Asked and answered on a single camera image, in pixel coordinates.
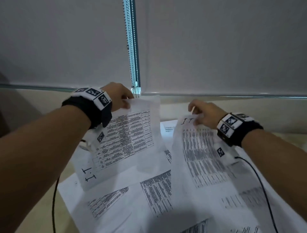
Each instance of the cable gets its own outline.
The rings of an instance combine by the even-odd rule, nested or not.
[[[59,184],[60,177],[56,180],[56,187],[54,188],[53,198],[52,198],[52,227],[53,227],[53,233],[56,233],[56,224],[54,222],[54,204],[56,202],[56,190],[57,186]]]
[[[244,160],[245,162],[247,162],[247,163],[251,166],[251,168],[252,168],[252,169],[254,170],[254,172],[256,173],[256,176],[258,177],[258,180],[259,180],[259,182],[260,182],[260,184],[261,184],[262,190],[263,190],[264,195],[265,195],[265,197],[266,197],[266,202],[267,202],[268,207],[269,207],[269,211],[270,211],[270,215],[271,215],[271,219],[272,219],[272,222],[273,222],[274,229],[275,229],[276,233],[278,233],[278,230],[277,230],[277,227],[276,227],[276,224],[275,224],[275,220],[274,220],[274,217],[273,217],[272,209],[271,209],[271,206],[270,206],[270,203],[269,203],[269,199],[268,199],[268,196],[267,196],[267,194],[266,194],[266,191],[265,191],[265,189],[264,189],[263,183],[261,182],[261,179],[260,179],[258,173],[257,173],[256,170],[253,168],[253,166],[252,166],[247,160],[245,160],[244,158],[241,158],[241,157],[239,157],[239,156],[236,156],[235,159],[242,159],[242,160]]]

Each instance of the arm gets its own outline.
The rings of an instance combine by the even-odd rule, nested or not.
[[[193,100],[189,111],[203,113],[195,124],[216,129],[227,114],[213,103]],[[250,131],[242,147],[274,190],[307,221],[307,153],[262,129]]]
[[[122,84],[102,88],[112,111],[130,108]],[[0,139],[0,232],[14,232],[68,163],[91,121],[79,108],[63,106]]]

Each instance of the beige wall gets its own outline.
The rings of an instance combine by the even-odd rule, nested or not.
[[[0,89],[0,110],[11,130],[60,107],[69,93],[25,89]],[[161,121],[187,114],[193,97],[160,97]],[[244,112],[274,132],[307,134],[307,99],[200,97],[228,112]]]

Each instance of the wrist-worn device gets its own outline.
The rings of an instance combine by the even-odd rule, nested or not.
[[[79,88],[63,101],[62,106],[65,105],[73,105],[83,111],[91,121],[89,129],[101,123],[105,128],[112,119],[112,100],[107,92],[99,88]]]
[[[250,116],[243,113],[228,113],[217,125],[217,135],[228,146],[239,146],[248,132],[263,127]]]

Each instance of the person's right arm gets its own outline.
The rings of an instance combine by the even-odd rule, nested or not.
[[[204,114],[195,124],[212,129],[227,114],[213,103],[193,100],[188,110],[194,106],[194,114]],[[307,153],[262,129],[250,131],[241,144],[274,190],[307,221]]]

